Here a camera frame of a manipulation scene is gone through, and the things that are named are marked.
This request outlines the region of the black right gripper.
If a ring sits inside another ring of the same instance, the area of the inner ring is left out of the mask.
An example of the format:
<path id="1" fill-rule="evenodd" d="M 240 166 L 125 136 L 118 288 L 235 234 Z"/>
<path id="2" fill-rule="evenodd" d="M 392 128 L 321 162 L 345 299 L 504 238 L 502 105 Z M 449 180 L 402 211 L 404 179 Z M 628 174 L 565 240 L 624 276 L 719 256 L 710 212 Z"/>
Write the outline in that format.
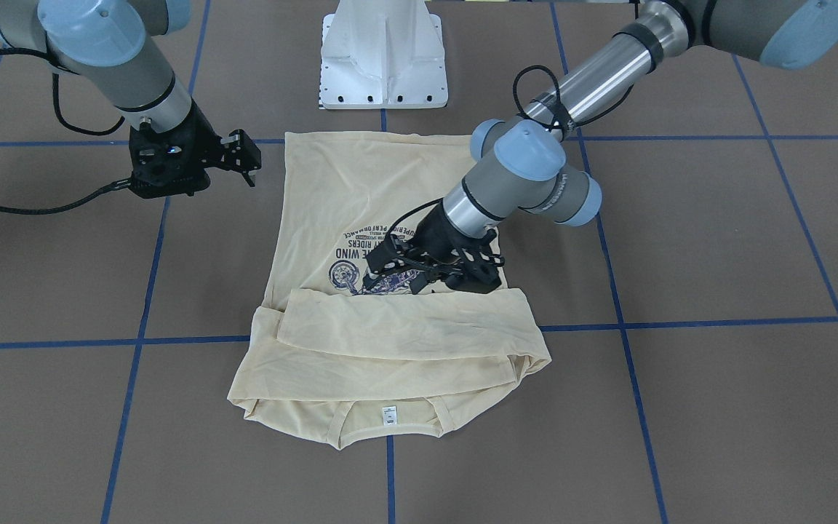
<path id="1" fill-rule="evenodd" d="M 250 188 L 260 169 L 260 149 L 245 130 L 217 135 L 195 102 L 180 125 L 154 132 L 147 124 L 129 133 L 132 172 L 127 188 L 144 199 L 192 196 L 210 186 L 207 168 L 242 174 Z"/>

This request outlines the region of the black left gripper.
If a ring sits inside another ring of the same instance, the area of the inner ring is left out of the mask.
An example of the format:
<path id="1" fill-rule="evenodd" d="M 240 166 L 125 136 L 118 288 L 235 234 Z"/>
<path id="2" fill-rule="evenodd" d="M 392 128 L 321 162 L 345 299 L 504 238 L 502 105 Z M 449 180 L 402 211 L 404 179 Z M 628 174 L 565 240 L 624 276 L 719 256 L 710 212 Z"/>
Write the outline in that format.
<path id="1" fill-rule="evenodd" d="M 400 222 L 426 207 L 432 211 L 419 223 L 412 239 L 394 233 Z M 368 271 L 364 286 L 369 290 L 389 275 L 418 271 L 410 282 L 413 295 L 438 281 L 455 291 L 489 294 L 502 285 L 499 269 L 506 264 L 500 253 L 492 251 L 496 238 L 498 232 L 489 226 L 482 238 L 466 236 L 449 222 L 441 202 L 428 202 L 400 216 L 383 241 L 365 256 Z"/>

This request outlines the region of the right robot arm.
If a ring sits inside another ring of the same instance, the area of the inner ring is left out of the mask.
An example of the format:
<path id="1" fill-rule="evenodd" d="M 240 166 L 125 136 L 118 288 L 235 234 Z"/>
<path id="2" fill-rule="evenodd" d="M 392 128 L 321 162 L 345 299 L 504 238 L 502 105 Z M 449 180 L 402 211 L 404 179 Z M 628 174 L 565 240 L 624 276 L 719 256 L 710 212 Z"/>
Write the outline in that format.
<path id="1" fill-rule="evenodd" d="M 260 150 L 242 129 L 226 137 L 177 77 L 155 36 L 189 23 L 187 1 L 0 1 L 0 53 L 42 57 L 89 79 L 130 128 L 132 172 L 97 190 L 152 199 L 209 188 L 207 168 L 254 186 Z"/>

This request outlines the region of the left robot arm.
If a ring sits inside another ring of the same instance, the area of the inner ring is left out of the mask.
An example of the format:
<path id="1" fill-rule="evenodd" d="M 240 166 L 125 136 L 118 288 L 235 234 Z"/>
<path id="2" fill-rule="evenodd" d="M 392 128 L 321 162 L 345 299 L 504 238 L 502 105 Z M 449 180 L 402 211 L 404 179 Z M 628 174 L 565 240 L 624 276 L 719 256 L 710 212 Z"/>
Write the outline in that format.
<path id="1" fill-rule="evenodd" d="M 365 255 L 365 290 L 412 273 L 418 294 L 443 282 L 488 294 L 501 285 L 503 256 L 493 252 L 499 223 L 515 211 L 582 226 L 599 212 L 602 190 L 567 163 L 562 141 L 618 106 L 645 74 L 669 57 L 707 46 L 765 66 L 810 66 L 838 42 L 838 1 L 648 1 L 585 63 L 512 119 L 474 130 L 474 166 L 443 198 L 423 205 L 412 237 L 395 226 Z"/>

